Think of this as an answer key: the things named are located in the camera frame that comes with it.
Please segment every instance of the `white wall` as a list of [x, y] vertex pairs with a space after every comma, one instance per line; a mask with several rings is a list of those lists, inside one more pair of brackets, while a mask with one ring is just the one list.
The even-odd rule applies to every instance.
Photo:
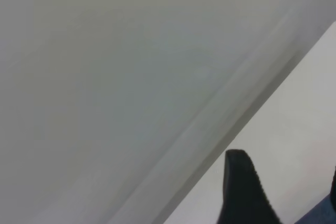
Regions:
[[3, 223], [151, 223], [336, 17], [333, 0], [0, 6]]

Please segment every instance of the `blue fabric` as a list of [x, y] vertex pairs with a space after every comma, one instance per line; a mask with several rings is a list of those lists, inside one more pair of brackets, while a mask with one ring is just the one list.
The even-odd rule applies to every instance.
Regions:
[[331, 205], [330, 195], [326, 196], [296, 224], [336, 224], [336, 214]]

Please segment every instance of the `black fabric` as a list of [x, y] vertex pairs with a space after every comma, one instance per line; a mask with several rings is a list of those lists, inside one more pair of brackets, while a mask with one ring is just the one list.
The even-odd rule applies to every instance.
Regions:
[[223, 200], [218, 224], [281, 223], [245, 151], [226, 151]]

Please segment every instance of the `black object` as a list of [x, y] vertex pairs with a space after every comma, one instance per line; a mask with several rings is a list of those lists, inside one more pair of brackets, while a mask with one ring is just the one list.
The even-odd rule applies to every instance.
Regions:
[[[217, 224], [281, 224], [243, 150], [225, 153], [223, 200]], [[296, 224], [336, 224], [336, 171], [330, 194]]]
[[218, 224], [281, 224], [245, 151], [225, 153], [223, 199]]

